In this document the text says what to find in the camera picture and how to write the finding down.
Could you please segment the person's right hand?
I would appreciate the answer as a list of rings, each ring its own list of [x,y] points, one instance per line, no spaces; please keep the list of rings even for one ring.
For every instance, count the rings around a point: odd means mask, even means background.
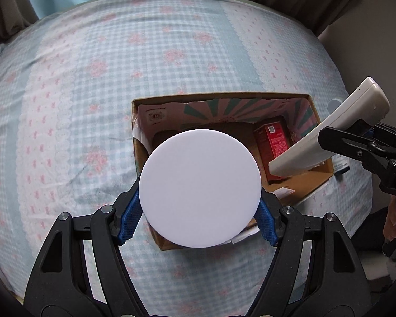
[[[391,196],[391,201],[388,204],[383,235],[388,241],[396,239],[396,196],[394,195]]]

